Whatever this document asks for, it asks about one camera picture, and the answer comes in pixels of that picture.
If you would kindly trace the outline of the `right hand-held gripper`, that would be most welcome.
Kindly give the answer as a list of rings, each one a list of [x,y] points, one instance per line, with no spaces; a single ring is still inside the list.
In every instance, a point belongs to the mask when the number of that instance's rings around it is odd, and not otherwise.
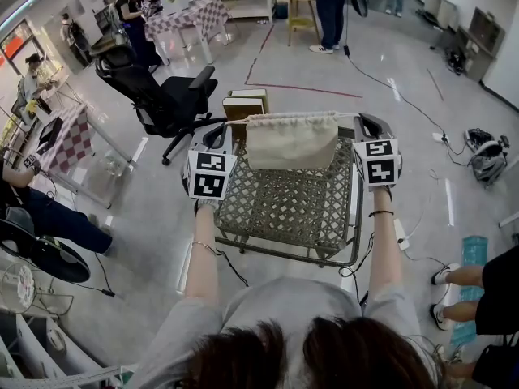
[[[354,159],[365,186],[393,187],[402,171],[398,140],[389,124],[373,115],[354,118]]]

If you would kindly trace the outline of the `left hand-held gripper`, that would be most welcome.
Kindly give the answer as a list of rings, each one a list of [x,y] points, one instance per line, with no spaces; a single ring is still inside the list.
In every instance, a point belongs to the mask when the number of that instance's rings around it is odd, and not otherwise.
[[[192,199],[223,199],[238,156],[232,129],[219,122],[197,129],[182,169],[182,184]]]

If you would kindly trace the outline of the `person's left hand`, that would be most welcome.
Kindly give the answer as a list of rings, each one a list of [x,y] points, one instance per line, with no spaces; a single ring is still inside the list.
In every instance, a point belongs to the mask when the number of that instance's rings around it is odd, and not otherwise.
[[[194,203],[194,212],[197,215],[201,210],[207,210],[213,216],[219,209],[220,202],[214,199],[196,199]]]

